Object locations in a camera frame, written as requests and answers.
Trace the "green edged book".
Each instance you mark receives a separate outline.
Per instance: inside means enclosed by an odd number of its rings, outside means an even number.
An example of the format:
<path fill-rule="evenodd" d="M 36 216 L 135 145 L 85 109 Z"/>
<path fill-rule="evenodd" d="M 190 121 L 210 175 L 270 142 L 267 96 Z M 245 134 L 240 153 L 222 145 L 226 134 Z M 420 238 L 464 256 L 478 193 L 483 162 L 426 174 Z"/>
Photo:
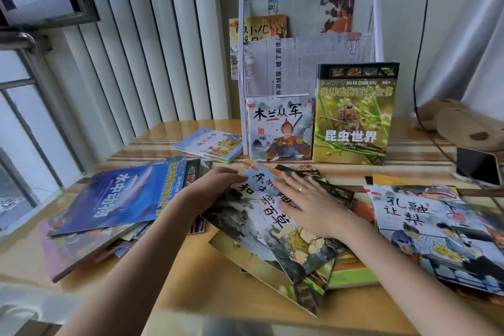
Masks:
<path fill-rule="evenodd" d="M 343 247 L 335 259 L 327 289 L 374 286 L 379 283 L 372 271 L 350 249 Z"/>

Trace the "person's left forearm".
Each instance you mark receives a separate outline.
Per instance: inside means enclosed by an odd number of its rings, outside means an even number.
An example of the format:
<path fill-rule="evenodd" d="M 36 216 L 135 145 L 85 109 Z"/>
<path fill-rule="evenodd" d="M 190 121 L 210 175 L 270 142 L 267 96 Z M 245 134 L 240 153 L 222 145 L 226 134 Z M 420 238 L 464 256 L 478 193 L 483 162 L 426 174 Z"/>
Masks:
<path fill-rule="evenodd" d="M 178 193 L 55 336 L 141 336 L 197 214 Z"/>

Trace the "blue whale cover book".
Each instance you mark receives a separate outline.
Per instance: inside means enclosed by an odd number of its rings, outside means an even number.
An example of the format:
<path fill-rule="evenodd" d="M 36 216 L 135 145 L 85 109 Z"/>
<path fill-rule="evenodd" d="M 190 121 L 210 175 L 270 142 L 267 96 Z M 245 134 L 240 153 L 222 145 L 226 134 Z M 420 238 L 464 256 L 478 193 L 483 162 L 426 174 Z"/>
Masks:
<path fill-rule="evenodd" d="M 60 236 L 155 220 L 186 183 L 183 155 L 97 172 L 69 208 L 48 220 L 47 236 Z"/>

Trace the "person's right forearm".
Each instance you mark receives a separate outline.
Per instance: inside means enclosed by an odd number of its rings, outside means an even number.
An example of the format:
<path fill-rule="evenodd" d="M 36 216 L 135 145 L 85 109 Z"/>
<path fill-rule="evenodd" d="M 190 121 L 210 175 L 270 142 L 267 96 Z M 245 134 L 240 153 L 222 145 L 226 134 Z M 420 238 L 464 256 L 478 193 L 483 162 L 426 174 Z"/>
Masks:
<path fill-rule="evenodd" d="M 379 279 L 421 336 L 504 336 L 504 330 L 408 259 L 363 219 L 337 220 L 335 238 Z"/>

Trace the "green insect cover book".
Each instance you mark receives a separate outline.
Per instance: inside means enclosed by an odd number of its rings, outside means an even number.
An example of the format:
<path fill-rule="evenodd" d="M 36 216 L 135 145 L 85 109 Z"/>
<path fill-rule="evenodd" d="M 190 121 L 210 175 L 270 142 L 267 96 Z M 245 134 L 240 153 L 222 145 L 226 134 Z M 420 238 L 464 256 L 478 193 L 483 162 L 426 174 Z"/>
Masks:
<path fill-rule="evenodd" d="M 320 64 L 312 160 L 382 166 L 400 63 Z"/>

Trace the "pink cover book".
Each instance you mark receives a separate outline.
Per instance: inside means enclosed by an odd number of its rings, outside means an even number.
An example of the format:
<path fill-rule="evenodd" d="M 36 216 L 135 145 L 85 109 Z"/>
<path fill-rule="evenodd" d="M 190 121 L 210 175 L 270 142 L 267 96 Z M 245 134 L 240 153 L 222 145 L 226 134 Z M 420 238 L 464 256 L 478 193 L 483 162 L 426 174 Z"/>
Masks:
<path fill-rule="evenodd" d="M 89 231 L 56 235 L 56 218 L 39 222 L 36 229 L 41 240 L 43 260 L 49 280 L 57 283 L 76 268 L 98 256 L 107 246 L 147 221 L 127 225 L 114 225 Z"/>

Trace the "person's left hand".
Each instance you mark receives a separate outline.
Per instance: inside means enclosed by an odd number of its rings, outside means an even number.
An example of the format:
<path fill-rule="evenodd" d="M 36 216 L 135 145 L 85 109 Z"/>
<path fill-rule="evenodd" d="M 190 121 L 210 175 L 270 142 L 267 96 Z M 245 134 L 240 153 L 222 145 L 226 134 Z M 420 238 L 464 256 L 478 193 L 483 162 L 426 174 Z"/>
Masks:
<path fill-rule="evenodd" d="M 194 217 L 209 209 L 225 190 L 229 188 L 216 186 L 213 182 L 213 169 L 181 191 L 183 208 Z"/>

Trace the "dark spine book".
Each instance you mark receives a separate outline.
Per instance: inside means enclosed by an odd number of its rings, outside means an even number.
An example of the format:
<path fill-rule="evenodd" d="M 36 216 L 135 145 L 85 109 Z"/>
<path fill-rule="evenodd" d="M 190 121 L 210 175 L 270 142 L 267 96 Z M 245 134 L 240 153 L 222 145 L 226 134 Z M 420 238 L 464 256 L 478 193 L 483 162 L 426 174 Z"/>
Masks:
<path fill-rule="evenodd" d="M 185 187 L 198 180 L 201 176 L 205 175 L 211 170 L 213 162 L 205 159 L 187 159 L 186 160 L 186 182 Z M 206 220 L 201 216 L 192 223 L 188 235 L 201 234 L 206 231 Z"/>

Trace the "dark forest cover book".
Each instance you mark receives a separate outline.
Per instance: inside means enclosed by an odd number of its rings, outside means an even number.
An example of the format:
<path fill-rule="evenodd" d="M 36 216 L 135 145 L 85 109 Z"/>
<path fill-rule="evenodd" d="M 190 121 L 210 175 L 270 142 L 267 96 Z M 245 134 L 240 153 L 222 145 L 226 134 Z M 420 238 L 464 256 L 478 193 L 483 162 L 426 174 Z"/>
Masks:
<path fill-rule="evenodd" d="M 281 293 L 313 316 L 318 315 L 329 286 L 334 260 L 324 264 L 301 282 L 293 284 L 277 262 L 262 260 L 221 231 L 217 231 L 209 244 L 243 271 Z"/>

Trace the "picture book with herb gatherer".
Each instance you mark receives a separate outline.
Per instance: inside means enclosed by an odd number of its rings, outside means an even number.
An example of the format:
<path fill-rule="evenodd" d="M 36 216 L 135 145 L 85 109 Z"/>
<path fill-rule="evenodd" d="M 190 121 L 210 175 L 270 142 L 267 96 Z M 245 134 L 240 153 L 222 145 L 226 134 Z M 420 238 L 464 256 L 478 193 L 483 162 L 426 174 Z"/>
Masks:
<path fill-rule="evenodd" d="M 343 244 L 315 236 L 281 212 L 281 202 L 296 204 L 273 185 L 280 175 L 255 162 L 245 162 L 240 174 L 247 180 L 227 188 L 203 218 L 294 284 L 327 263 L 331 270 L 345 252 Z"/>

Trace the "orange cover book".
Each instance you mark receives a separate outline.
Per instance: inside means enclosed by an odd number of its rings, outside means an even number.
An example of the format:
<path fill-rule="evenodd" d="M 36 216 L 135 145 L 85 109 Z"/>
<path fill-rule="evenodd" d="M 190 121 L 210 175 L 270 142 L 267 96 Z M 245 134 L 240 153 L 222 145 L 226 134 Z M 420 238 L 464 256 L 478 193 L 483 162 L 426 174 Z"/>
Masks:
<path fill-rule="evenodd" d="M 238 80 L 238 18 L 229 19 L 230 69 L 231 79 Z M 245 42 L 263 39 L 283 39 L 287 37 L 287 15 L 245 17 L 243 39 Z"/>

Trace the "picture book with children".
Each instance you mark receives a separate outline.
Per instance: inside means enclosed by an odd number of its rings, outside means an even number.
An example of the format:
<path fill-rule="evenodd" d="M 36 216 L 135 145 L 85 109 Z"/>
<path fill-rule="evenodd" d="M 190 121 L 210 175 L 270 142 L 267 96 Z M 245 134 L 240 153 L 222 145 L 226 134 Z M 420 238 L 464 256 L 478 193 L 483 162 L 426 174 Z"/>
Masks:
<path fill-rule="evenodd" d="M 445 186 L 365 185 L 379 232 L 438 280 L 504 298 L 504 252 L 482 217 Z"/>

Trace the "person's right hand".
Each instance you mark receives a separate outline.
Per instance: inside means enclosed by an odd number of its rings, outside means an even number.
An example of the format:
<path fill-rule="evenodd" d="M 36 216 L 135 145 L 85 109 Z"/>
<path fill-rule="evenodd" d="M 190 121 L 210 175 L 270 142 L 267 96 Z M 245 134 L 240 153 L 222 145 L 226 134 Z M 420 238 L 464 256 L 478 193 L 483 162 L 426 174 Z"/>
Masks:
<path fill-rule="evenodd" d="M 302 178 L 295 174 L 282 173 L 281 179 L 274 180 L 299 180 Z M 293 202 L 280 203 L 280 210 L 283 206 L 293 206 Z M 355 221 L 358 219 L 350 210 L 337 199 L 332 197 L 313 197 L 313 203 L 308 208 L 301 208 L 306 212 L 307 231 L 324 238 L 335 238 L 343 243 L 349 244 L 349 230 L 352 230 Z"/>

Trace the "grey window frame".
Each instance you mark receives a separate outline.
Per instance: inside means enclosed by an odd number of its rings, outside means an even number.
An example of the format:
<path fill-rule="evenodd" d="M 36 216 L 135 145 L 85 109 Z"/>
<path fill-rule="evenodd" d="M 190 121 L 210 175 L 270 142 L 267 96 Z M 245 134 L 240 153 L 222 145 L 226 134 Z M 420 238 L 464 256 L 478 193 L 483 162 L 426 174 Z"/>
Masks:
<path fill-rule="evenodd" d="M 0 238 L 83 171 L 65 130 L 82 135 L 47 63 L 54 46 L 44 31 L 97 19 L 94 0 L 0 0 L 0 30 L 36 42 L 32 52 L 0 51 Z"/>

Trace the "warrior picture book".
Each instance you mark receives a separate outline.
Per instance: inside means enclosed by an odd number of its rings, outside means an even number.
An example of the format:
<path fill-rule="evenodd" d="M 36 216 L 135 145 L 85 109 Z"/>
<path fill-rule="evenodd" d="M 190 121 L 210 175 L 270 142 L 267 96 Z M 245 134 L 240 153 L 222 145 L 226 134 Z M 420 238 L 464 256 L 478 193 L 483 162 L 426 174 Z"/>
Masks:
<path fill-rule="evenodd" d="M 312 157 L 314 98 L 306 93 L 248 97 L 249 158 L 299 161 Z"/>

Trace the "newspaper with bear picture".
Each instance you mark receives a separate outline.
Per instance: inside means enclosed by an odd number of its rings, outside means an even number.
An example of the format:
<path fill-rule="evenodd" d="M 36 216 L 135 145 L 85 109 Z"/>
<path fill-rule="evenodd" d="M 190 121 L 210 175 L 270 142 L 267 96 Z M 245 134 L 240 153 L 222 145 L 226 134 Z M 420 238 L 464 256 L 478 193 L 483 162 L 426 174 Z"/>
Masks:
<path fill-rule="evenodd" d="M 287 37 L 337 33 L 367 33 L 373 0 L 280 0 L 279 14 L 287 15 Z M 244 0 L 245 17 L 267 16 L 267 0 Z"/>

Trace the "yellow cover book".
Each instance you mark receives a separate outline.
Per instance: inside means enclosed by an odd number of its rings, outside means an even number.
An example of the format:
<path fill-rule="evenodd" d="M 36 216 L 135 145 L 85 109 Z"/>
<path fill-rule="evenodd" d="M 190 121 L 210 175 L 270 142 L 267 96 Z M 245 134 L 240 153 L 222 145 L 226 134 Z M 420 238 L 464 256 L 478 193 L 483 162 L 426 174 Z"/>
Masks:
<path fill-rule="evenodd" d="M 432 184 L 419 180 L 404 179 L 377 173 L 373 173 L 371 177 L 372 183 L 376 185 L 404 186 L 404 188 L 400 188 L 400 192 L 405 191 L 408 194 L 414 193 L 416 195 L 423 194 L 432 196 L 445 196 L 449 197 L 450 199 L 459 198 L 457 188 L 454 186 Z"/>

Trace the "folded text newspaper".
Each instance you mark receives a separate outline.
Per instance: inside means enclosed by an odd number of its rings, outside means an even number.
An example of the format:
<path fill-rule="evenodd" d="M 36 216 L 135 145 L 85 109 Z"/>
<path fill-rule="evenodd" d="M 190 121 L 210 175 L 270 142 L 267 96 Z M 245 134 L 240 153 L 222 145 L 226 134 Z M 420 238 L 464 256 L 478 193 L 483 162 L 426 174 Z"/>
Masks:
<path fill-rule="evenodd" d="M 321 64 L 367 63 L 375 60 L 372 33 L 362 33 L 357 52 L 349 54 L 347 33 L 307 38 L 267 39 L 243 45 L 247 97 L 314 94 Z"/>

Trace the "brown plush toy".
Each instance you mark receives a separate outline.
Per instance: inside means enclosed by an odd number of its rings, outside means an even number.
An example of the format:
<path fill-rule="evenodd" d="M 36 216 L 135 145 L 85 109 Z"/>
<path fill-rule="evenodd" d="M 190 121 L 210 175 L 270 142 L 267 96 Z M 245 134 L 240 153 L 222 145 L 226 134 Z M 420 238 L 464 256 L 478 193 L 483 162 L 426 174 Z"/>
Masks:
<path fill-rule="evenodd" d="M 469 109 L 464 103 L 441 98 L 417 109 L 419 122 L 459 148 L 488 153 L 504 151 L 504 122 Z"/>

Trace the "pink binder clip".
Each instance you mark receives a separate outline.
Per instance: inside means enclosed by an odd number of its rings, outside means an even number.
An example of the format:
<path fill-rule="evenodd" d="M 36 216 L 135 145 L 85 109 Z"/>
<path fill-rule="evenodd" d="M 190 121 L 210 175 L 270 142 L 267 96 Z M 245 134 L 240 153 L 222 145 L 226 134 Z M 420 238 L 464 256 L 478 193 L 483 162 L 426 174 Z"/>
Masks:
<path fill-rule="evenodd" d="M 357 44 L 362 37 L 362 33 L 347 33 L 347 42 L 349 43 L 349 54 L 354 55 L 357 52 Z"/>

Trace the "black book with photo strip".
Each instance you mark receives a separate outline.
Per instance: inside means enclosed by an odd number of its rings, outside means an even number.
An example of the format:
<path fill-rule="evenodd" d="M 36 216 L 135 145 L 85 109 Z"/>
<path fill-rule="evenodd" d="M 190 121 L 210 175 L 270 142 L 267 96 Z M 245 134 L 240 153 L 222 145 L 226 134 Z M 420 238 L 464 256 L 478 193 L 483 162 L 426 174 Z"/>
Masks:
<path fill-rule="evenodd" d="M 273 172 L 277 176 L 280 176 L 281 172 L 285 172 L 287 174 L 295 173 L 303 179 L 311 177 L 313 180 L 317 181 L 318 185 L 324 188 L 324 190 L 326 190 L 329 194 L 331 194 L 331 196 L 341 202 L 348 209 L 351 209 L 352 207 L 354 192 L 328 182 L 320 175 L 319 170 L 312 167 L 312 165 L 305 164 L 296 167 L 287 167 L 285 165 L 277 164 L 276 167 L 274 167 Z"/>

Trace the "small light blue book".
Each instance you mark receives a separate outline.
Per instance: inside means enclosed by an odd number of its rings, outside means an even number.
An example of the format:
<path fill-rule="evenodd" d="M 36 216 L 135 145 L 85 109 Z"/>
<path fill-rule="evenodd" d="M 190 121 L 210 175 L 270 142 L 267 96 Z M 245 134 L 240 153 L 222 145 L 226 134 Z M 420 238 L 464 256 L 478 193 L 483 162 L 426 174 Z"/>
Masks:
<path fill-rule="evenodd" d="M 242 153 L 243 140 L 240 135 L 202 128 L 174 144 L 173 148 L 186 154 L 230 164 Z"/>

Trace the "black smartphone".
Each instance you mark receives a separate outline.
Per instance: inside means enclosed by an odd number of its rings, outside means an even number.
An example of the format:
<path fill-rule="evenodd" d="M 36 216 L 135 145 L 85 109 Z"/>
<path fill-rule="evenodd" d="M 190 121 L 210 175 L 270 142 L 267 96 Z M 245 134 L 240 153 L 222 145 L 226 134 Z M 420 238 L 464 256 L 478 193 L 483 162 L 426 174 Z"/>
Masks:
<path fill-rule="evenodd" d="M 491 188 L 500 188 L 504 183 L 497 156 L 469 148 L 457 148 L 455 176 Z"/>

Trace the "white curtain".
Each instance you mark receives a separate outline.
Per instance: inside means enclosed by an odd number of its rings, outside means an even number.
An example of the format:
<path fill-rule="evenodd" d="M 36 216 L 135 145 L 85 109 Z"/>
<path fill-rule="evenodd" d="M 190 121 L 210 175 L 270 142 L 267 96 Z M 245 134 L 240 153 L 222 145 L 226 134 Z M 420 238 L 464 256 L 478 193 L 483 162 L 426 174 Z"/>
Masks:
<path fill-rule="evenodd" d="M 504 123 L 504 0 L 470 0 L 415 88 L 414 106 L 437 98 Z"/>

